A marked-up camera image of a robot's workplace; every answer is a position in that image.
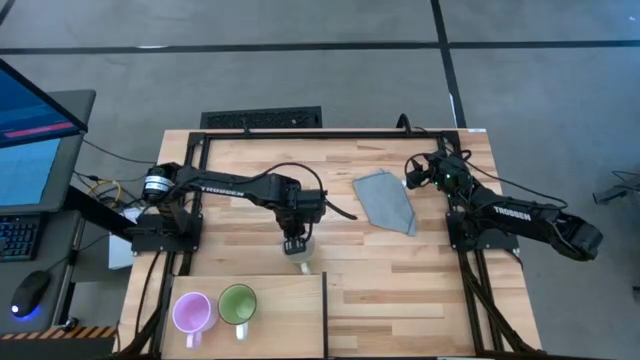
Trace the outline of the black tilted monitor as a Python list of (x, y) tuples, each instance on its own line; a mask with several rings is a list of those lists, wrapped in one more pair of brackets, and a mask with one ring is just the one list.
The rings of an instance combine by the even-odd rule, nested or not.
[(0, 148), (87, 131), (77, 116), (0, 59)]

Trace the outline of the grey side desk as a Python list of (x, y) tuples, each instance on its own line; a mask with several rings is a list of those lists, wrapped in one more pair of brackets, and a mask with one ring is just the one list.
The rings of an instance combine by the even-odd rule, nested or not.
[[(69, 261), (81, 235), (76, 212), (39, 214), (43, 217), (36, 257), (31, 261), (0, 262), (0, 334), (40, 332), (63, 321), (70, 282)], [(38, 307), (29, 316), (12, 315), (10, 302), (17, 286), (34, 271), (47, 271), (50, 283)]]

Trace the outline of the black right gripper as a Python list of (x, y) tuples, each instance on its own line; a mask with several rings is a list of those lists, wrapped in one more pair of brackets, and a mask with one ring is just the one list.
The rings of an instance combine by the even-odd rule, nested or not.
[(428, 156), (429, 169), (414, 168), (407, 173), (408, 189), (434, 183), (444, 193), (457, 193), (471, 186), (471, 175), (464, 160), (454, 154), (435, 152)]

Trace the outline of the black keyboard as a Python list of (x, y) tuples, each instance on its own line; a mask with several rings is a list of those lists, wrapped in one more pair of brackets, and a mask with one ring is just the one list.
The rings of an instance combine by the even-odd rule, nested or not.
[(0, 262), (36, 257), (43, 217), (39, 214), (0, 216)]

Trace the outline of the pink mug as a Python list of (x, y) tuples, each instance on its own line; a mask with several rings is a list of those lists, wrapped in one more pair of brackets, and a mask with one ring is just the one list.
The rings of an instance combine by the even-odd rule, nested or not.
[(218, 320), (217, 303), (200, 292), (182, 295), (172, 310), (174, 326), (186, 335), (186, 348), (197, 349), (205, 332)]

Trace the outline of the black floor vent grille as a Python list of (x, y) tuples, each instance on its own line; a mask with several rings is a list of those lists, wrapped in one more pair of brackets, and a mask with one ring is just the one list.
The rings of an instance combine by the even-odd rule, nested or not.
[(200, 129), (322, 128), (320, 106), (212, 111), (201, 114)]

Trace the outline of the black table frame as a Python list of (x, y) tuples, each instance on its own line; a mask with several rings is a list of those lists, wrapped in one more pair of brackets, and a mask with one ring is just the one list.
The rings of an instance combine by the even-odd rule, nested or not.
[[(401, 175), (413, 154), (437, 148), (421, 131), (312, 129), (304, 132), (169, 130), (160, 162), (254, 175), (269, 167), (303, 185), (322, 185), (333, 203), (314, 228), (310, 275), (327, 273), (329, 358), (466, 356), (473, 331), (492, 344), (487, 316), (469, 317), (459, 258), (450, 247), (445, 196), (433, 187), (410, 192), (417, 233), (371, 225), (353, 181), (378, 170)], [(270, 211), (243, 199), (205, 196), (203, 235), (187, 276), (302, 275), (280, 250), (281, 230)], [(119, 335), (132, 342), (137, 326), (170, 298), (179, 257), (136, 257)]]

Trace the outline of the grey cloth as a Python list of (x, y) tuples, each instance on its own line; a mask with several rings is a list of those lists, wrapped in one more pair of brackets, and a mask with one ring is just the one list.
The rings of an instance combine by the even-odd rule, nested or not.
[(353, 181), (369, 222), (377, 227), (416, 235), (416, 215), (403, 183), (391, 172), (379, 170)]

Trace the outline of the grey bezel monitor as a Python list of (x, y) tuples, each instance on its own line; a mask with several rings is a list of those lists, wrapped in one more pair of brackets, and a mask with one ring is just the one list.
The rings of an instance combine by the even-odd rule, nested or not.
[(76, 135), (0, 149), (0, 214), (60, 210), (82, 140)]

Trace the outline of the green mug with white handle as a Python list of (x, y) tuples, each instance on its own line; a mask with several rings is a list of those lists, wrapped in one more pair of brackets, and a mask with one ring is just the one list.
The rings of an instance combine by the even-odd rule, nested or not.
[(235, 327), (238, 341), (248, 337), (249, 321), (257, 310), (257, 296), (245, 284), (234, 284), (226, 288), (218, 299), (218, 313), (227, 324)]

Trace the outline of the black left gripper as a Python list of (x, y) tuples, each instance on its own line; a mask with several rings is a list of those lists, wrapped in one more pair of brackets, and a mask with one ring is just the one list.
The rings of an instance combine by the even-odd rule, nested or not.
[(311, 237), (311, 228), (306, 228), (303, 220), (287, 220), (280, 222), (285, 241), (282, 250), (286, 256), (304, 253), (307, 250), (306, 241)]

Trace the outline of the white box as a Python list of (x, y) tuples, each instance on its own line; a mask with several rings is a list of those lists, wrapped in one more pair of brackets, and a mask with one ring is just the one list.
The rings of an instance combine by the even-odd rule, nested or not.
[[(141, 214), (142, 207), (132, 207), (124, 209), (121, 214), (128, 220), (136, 223), (138, 216)], [(114, 234), (109, 236), (109, 254), (108, 269), (119, 270), (133, 265), (133, 252), (131, 251), (131, 243)]]

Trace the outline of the black computer mouse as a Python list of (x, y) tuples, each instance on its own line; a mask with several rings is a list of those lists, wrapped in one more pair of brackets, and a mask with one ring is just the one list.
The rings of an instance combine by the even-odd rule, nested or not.
[(24, 318), (33, 313), (38, 307), (50, 283), (47, 271), (34, 271), (27, 275), (17, 286), (10, 302), (13, 316)]

